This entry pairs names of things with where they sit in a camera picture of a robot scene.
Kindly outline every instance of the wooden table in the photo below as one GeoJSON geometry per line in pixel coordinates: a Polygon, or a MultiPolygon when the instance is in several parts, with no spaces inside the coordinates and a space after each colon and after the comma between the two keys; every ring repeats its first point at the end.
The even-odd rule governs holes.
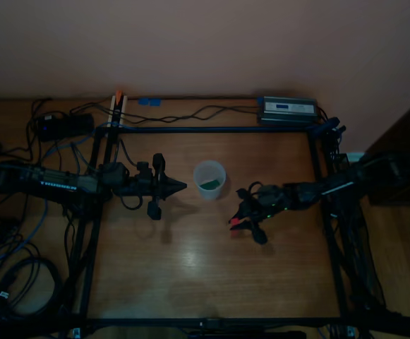
{"type": "MultiPolygon", "coordinates": [[[[85,102],[55,100],[45,104],[42,112],[68,111],[85,102]]],[[[30,116],[30,103],[0,102],[0,141],[6,148],[25,144],[24,128],[30,116]]],[[[151,117],[185,115],[211,104],[253,106],[255,101],[163,100],[160,107],[130,101],[126,112],[151,117]]],[[[96,125],[107,120],[103,114],[91,112],[95,113],[96,125]]],[[[252,114],[223,112],[209,121],[189,119],[167,126],[255,125],[252,114]]],[[[143,126],[165,124],[150,122],[143,126]]],[[[247,188],[254,181],[281,185],[314,180],[305,135],[129,134],[122,139],[134,161],[151,162],[154,153],[162,153],[167,163],[166,174],[186,182],[188,188],[161,202],[160,221],[152,221],[146,215],[146,202],[134,212],[126,210],[117,198],[105,204],[89,317],[339,315],[317,206],[300,212],[286,211],[263,222],[261,225],[269,237],[264,246],[256,244],[246,233],[231,237],[227,224],[240,202],[237,189],[247,188]],[[194,187],[193,168],[203,160],[216,160],[227,171],[223,194],[216,201],[202,200],[194,187]]],[[[91,147],[92,141],[80,146],[87,158],[91,147]]],[[[61,154],[63,170],[74,170],[71,151],[62,150],[61,154]]],[[[123,153],[119,154],[119,161],[135,174],[123,153]]],[[[52,155],[44,165],[56,169],[59,156],[52,155]]],[[[42,199],[31,198],[28,232],[42,211],[42,199]]],[[[51,259],[64,277],[67,276],[65,226],[60,206],[49,203],[48,217],[34,238],[42,255],[51,259]]],[[[37,292],[31,295],[37,298],[37,292]]]]}

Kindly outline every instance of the pink wall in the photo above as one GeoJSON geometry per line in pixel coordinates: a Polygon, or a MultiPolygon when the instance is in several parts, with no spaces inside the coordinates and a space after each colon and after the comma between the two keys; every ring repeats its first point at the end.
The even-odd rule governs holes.
{"type": "Polygon", "coordinates": [[[410,107],[410,0],[0,1],[0,97],[315,97],[363,151],[410,107]]]}

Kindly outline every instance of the blue tape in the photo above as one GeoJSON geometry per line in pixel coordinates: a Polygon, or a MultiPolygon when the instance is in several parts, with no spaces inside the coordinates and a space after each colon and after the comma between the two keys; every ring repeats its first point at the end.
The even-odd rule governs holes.
{"type": "Polygon", "coordinates": [[[142,106],[147,106],[150,103],[150,99],[148,99],[147,97],[142,97],[139,99],[139,105],[142,106]]]}
{"type": "Polygon", "coordinates": [[[160,99],[150,99],[150,106],[160,106],[161,100],[160,99]]]}

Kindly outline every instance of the black metal frame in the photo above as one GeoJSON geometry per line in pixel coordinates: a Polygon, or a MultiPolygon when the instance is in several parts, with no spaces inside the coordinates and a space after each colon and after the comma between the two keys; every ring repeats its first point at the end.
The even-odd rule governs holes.
{"type": "MultiPolygon", "coordinates": [[[[119,116],[115,114],[112,118],[113,122],[118,122],[119,116]]],[[[113,146],[118,140],[119,134],[122,133],[306,133],[308,135],[308,144],[310,149],[310,156],[313,163],[313,170],[315,178],[318,180],[322,178],[321,164],[318,155],[317,139],[312,135],[310,129],[290,128],[290,127],[174,127],[174,128],[121,128],[119,126],[110,126],[98,128],[95,132],[92,154],[90,157],[90,165],[96,167],[98,160],[98,153],[102,138],[107,134],[107,144],[104,154],[104,164],[111,160],[113,146]]],[[[335,161],[330,156],[327,141],[325,138],[320,139],[322,151],[325,156],[325,164],[327,172],[333,173],[339,170],[335,168],[335,161]]],[[[349,202],[351,206],[358,206],[358,201],[353,199],[349,202]]],[[[351,251],[349,248],[349,236],[346,231],[347,225],[341,224],[339,226],[343,251],[339,248],[337,240],[334,235],[330,212],[332,208],[330,198],[322,199],[320,209],[322,214],[322,222],[324,226],[324,235],[327,239],[327,245],[331,260],[332,272],[334,276],[334,283],[337,293],[337,300],[339,305],[339,318],[274,318],[274,319],[87,319],[88,304],[90,301],[90,291],[92,287],[93,269],[95,265],[95,257],[97,252],[98,238],[100,235],[100,221],[102,217],[102,210],[104,204],[96,202],[93,209],[97,211],[95,218],[92,221],[92,230],[90,235],[90,243],[88,245],[89,258],[85,266],[85,275],[83,281],[82,295],[79,303],[79,313],[73,312],[69,317],[56,317],[54,319],[46,319],[46,321],[23,321],[17,323],[6,323],[7,333],[15,333],[18,329],[19,338],[25,338],[30,335],[39,335],[43,333],[53,333],[57,331],[64,331],[71,328],[80,328],[81,337],[96,331],[97,329],[107,326],[161,326],[161,327],[176,327],[189,328],[199,330],[202,334],[206,333],[230,333],[232,331],[241,330],[264,330],[266,328],[274,328],[281,326],[309,326],[309,327],[323,327],[327,324],[336,325],[340,330],[340,335],[346,329],[346,326],[357,327],[360,330],[362,338],[369,338],[369,330],[382,331],[386,333],[394,333],[397,335],[410,336],[410,317],[405,317],[400,314],[392,313],[382,306],[382,300],[379,296],[373,295],[366,288],[363,288],[363,283],[351,267],[353,258],[351,258],[351,251]],[[348,305],[348,298],[344,288],[342,269],[346,272],[350,279],[352,293],[356,295],[358,300],[355,303],[355,308],[350,309],[348,305]]],[[[73,248],[71,265],[72,270],[80,270],[81,254],[83,252],[83,242],[85,236],[86,221],[80,220],[78,225],[78,233],[76,242],[73,248]]],[[[367,267],[374,269],[372,261],[368,263],[367,267]]],[[[67,308],[73,309],[73,295],[71,293],[67,302],[67,308]]]]}

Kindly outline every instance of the blue cable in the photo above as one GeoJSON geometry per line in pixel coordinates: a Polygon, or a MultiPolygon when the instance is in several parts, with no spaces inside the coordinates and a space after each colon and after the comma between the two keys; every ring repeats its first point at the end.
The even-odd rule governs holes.
{"type": "MultiPolygon", "coordinates": [[[[22,249],[24,246],[26,246],[26,244],[34,237],[35,233],[37,233],[38,229],[42,226],[44,219],[46,218],[48,214],[48,200],[44,200],[44,212],[43,215],[40,219],[40,221],[38,222],[38,225],[35,227],[35,229],[29,234],[29,236],[26,238],[26,240],[24,242],[22,242],[20,245],[18,245],[18,247],[16,247],[13,251],[12,254],[19,251],[20,249],[22,249]]],[[[6,256],[8,256],[8,254],[2,254],[0,255],[0,260],[4,259],[6,256]]]]}
{"type": "Polygon", "coordinates": [[[326,337],[325,337],[325,335],[324,335],[324,333],[322,333],[322,331],[318,328],[318,332],[319,332],[319,335],[320,335],[320,337],[322,338],[322,339],[327,339],[326,337]]]}

